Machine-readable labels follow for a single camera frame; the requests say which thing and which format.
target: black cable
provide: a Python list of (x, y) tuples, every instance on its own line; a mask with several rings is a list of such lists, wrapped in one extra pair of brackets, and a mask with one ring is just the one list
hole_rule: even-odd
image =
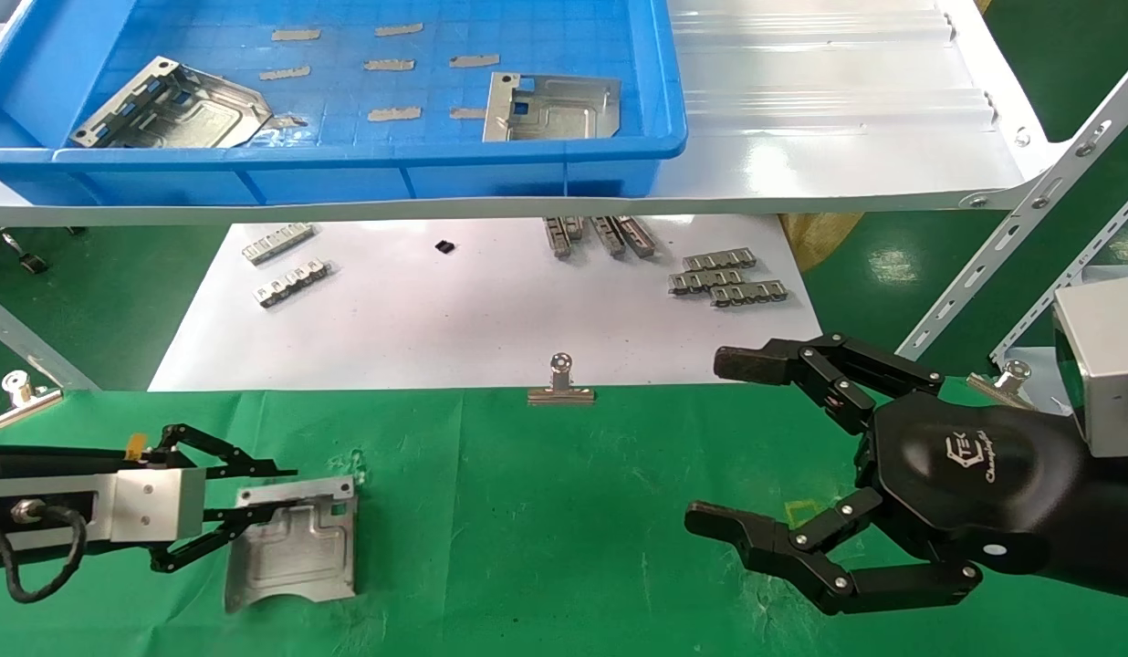
[(38, 516), (38, 518), (59, 520), (73, 527), (73, 541), (69, 545), (69, 557), (64, 558), (64, 566), (60, 567), (60, 573), (46, 586), (27, 592), (21, 586), (21, 566), (17, 562), (17, 552), (12, 549), (8, 536), (0, 529), (0, 558), (5, 562), (8, 594), (12, 595), (15, 602), (21, 604), (41, 603), (42, 599), (59, 592), (60, 587), (63, 587), (64, 582), (73, 577), (77, 567), (81, 564), (81, 558), (85, 557), (85, 518), (81, 517), (80, 513), (67, 507), (39, 507), (34, 510), (33, 515)]

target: green floor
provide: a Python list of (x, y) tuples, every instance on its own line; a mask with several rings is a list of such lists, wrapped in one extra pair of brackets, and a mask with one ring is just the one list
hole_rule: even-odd
[[(986, 18), (1055, 140), (1069, 138), (1127, 70), (1128, 0), (995, 0)], [(924, 360), (950, 374), (985, 369), (998, 338), (1127, 196), (1128, 130)], [(805, 275), (820, 324), (895, 348), (999, 219), (999, 212), (870, 213)], [(224, 233), (98, 228), (72, 238), (61, 229), (20, 229), (17, 237), (52, 270), (26, 275), (0, 243), (0, 303), (94, 382), (143, 389)], [(1128, 227), (1102, 261), (1128, 262)], [(0, 377), (18, 366), (0, 345)]]

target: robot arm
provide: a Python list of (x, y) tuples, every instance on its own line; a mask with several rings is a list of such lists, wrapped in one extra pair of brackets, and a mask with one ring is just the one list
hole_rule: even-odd
[[(1095, 458), (1070, 417), (964, 408), (938, 374), (843, 335), (723, 348), (723, 378), (796, 384), (856, 446), (856, 492), (791, 528), (693, 502), (689, 532), (735, 545), (743, 567), (784, 578), (820, 611), (960, 603), (981, 569), (1037, 573), (1128, 596), (1128, 458)], [(856, 387), (893, 397), (875, 408)], [(876, 525), (922, 564), (845, 570), (840, 542)]]
[[(197, 467), (180, 446), (218, 457)], [(0, 567), (18, 603), (37, 603), (69, 581), (86, 554), (143, 548), (150, 569), (173, 573), (267, 523), (294, 500), (204, 508), (210, 479), (297, 474), (187, 424), (170, 424), (155, 449), (129, 454), (0, 445)], [(199, 535), (203, 523), (219, 523)], [(45, 587), (23, 589), (20, 564), (64, 559)]]

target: blue bin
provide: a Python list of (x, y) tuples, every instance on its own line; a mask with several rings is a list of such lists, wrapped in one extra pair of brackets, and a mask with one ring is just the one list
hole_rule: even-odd
[[(0, 179), (38, 204), (227, 205), (641, 196), (686, 146), (664, 0), (27, 0), (0, 49)], [(378, 26), (422, 32), (376, 36)], [(272, 41), (319, 29), (316, 41)], [(500, 64), (452, 68), (455, 55)], [(81, 149), (68, 137), (156, 55), (263, 93), (305, 128), (236, 149)], [(367, 71), (413, 59), (411, 71)], [(312, 67), (306, 78), (266, 70)], [(495, 70), (622, 79), (607, 139), (482, 142)], [(423, 108), (373, 123), (377, 107)]]

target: white shelf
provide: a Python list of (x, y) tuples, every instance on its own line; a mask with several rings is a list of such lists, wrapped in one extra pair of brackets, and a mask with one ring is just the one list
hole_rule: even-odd
[(0, 225), (955, 208), (1031, 183), (1064, 152), (1048, 144), (972, 0), (670, 0), (669, 8), (690, 137), (644, 199), (147, 209), (0, 202)]

